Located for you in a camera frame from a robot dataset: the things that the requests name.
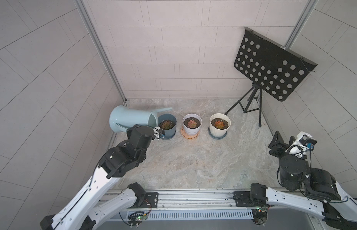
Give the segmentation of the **light green watering can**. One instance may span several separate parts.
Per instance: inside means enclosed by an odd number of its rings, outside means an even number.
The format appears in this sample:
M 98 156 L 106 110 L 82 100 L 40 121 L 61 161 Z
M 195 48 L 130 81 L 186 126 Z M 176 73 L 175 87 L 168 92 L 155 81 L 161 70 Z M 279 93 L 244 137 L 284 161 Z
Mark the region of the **light green watering can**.
M 109 126 L 113 132 L 127 132 L 134 125 L 158 126 L 157 113 L 172 110 L 172 107 L 161 108 L 151 111 L 134 110 L 122 105 L 114 108 L 109 117 Z

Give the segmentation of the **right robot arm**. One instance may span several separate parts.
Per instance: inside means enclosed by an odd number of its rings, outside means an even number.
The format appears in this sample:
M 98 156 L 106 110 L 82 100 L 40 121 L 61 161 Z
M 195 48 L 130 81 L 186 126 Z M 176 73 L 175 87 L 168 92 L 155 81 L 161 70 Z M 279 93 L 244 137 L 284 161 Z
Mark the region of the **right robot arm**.
M 276 177 L 288 192 L 253 183 L 250 204 L 261 209 L 280 205 L 315 215 L 339 230 L 357 230 L 357 198 L 349 195 L 328 171 L 312 167 L 316 144 L 317 140 L 305 132 L 290 137 L 289 143 L 279 131 L 275 132 L 269 153 L 278 158 Z

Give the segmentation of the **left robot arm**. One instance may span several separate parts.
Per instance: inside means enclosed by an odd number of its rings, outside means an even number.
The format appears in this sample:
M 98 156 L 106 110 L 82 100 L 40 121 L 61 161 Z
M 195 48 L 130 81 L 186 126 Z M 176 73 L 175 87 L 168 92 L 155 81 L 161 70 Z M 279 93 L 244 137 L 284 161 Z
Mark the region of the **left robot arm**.
M 151 141 L 165 135 L 158 127 L 134 125 L 127 130 L 127 139 L 109 149 L 97 163 L 89 181 L 75 197 L 55 215 L 41 222 L 43 230 L 96 230 L 127 208 L 139 208 L 146 191 L 138 183 L 130 184 L 115 198 L 99 205 L 103 195 L 130 170 L 146 158 Z

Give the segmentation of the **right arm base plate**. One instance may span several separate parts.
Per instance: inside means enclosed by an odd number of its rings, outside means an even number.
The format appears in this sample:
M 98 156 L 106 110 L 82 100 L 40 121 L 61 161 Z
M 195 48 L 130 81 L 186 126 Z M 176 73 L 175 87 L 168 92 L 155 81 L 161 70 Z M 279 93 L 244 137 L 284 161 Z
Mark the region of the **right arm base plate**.
M 233 192 L 233 200 L 237 207 L 271 207 L 266 203 L 266 197 L 262 195 L 256 195 L 250 191 L 235 191 Z

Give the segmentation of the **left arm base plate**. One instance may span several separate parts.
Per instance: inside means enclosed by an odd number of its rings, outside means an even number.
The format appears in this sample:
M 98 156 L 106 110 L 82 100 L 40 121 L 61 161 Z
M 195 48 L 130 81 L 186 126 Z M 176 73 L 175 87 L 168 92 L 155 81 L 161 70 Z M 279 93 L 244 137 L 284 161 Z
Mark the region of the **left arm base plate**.
M 139 206 L 140 209 L 155 209 L 157 208 L 157 203 L 159 201 L 159 193 L 158 192 L 153 192 L 153 193 L 146 193 L 145 198 L 142 202 L 142 204 Z

